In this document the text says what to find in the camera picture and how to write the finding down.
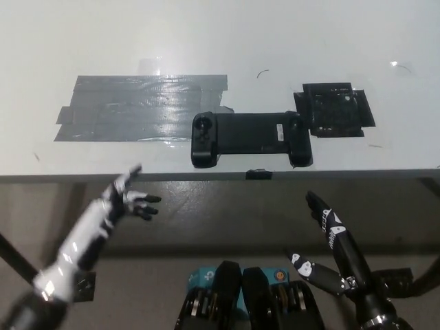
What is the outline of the white and black left hand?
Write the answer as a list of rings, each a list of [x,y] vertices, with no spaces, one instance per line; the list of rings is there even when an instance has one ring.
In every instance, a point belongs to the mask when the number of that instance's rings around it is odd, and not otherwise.
[[[140,164],[119,175],[102,194],[92,200],[59,247],[56,260],[33,280],[34,293],[45,303],[73,302],[76,277],[92,270],[103,247],[124,216],[150,221],[162,198],[129,190],[142,172]]]

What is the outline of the black and white right hand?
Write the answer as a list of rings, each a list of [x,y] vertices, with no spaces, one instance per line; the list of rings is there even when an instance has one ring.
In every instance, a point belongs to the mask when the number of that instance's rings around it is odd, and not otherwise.
[[[377,288],[363,253],[335,210],[311,191],[306,194],[306,201],[312,217],[324,232],[339,271],[286,249],[287,258],[300,277],[327,293],[351,300],[357,323],[363,329],[396,319],[394,305]]]

